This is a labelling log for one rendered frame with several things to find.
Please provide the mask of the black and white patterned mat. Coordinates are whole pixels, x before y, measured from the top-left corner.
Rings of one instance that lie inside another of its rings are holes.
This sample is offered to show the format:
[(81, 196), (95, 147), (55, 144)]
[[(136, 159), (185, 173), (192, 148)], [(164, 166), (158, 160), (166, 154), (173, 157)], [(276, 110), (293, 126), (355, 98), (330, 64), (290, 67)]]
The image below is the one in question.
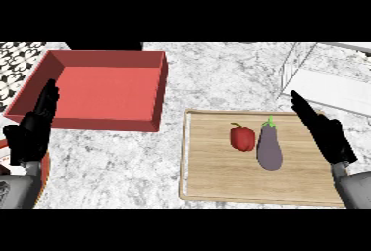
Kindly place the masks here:
[(9, 107), (44, 42), (0, 42), (0, 113)]

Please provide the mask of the red bell pepper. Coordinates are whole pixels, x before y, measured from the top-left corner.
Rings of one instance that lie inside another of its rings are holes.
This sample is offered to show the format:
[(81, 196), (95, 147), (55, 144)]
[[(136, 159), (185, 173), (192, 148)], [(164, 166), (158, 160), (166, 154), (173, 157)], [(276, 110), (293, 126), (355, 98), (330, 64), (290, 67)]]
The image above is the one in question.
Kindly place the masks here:
[(242, 152), (253, 151), (256, 147), (256, 132), (238, 123), (232, 123), (232, 126), (229, 136), (232, 147)]

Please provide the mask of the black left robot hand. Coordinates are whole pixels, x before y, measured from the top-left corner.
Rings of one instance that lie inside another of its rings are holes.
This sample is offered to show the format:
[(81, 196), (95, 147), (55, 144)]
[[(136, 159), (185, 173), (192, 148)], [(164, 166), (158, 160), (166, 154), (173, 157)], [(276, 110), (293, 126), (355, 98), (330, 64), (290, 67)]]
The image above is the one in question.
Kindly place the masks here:
[(6, 125), (3, 128), (12, 166), (40, 161), (46, 154), (58, 99), (59, 88), (50, 79), (40, 92), (35, 108), (25, 113), (18, 125)]

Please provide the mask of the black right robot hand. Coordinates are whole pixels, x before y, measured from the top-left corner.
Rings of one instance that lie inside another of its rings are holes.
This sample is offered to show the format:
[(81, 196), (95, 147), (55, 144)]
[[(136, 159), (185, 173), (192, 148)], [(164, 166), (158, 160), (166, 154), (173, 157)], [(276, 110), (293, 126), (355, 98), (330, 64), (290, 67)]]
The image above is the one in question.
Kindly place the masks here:
[(328, 119), (318, 114), (301, 97), (291, 91), (291, 109), (296, 111), (299, 118), (310, 131), (321, 153), (331, 164), (346, 162), (352, 164), (358, 161), (349, 141), (343, 134), (341, 123), (338, 119)]

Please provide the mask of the red square box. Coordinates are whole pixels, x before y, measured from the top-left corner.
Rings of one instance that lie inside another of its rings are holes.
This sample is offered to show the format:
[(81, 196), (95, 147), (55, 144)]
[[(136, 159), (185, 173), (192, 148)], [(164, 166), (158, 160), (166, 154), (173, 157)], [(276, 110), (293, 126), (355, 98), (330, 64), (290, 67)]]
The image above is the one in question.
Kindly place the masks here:
[(55, 128), (157, 132), (167, 76), (163, 51), (50, 50), (3, 116), (15, 122), (22, 119), (53, 79)]

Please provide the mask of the wooden tray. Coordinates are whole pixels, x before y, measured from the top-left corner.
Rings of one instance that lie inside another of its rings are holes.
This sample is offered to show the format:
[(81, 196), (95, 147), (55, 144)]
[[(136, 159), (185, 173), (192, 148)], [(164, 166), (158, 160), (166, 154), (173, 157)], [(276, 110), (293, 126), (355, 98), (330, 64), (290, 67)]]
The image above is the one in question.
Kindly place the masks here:
[[(260, 131), (265, 121), (276, 124), (282, 165), (275, 171), (260, 166), (256, 151), (238, 151), (229, 141), (234, 124)], [(341, 205), (331, 166), (293, 112), (185, 111), (179, 196), (185, 200)]]

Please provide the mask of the purple eggplant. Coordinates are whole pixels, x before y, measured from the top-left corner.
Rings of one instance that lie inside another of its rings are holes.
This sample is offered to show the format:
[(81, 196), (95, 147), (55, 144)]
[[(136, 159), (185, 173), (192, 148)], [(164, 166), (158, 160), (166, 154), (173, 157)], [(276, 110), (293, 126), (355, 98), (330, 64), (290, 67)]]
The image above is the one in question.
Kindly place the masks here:
[(267, 117), (267, 120), (263, 122), (260, 126), (257, 160), (260, 166), (266, 170), (275, 171), (281, 168), (282, 153), (276, 139), (276, 125), (272, 121), (272, 117)]

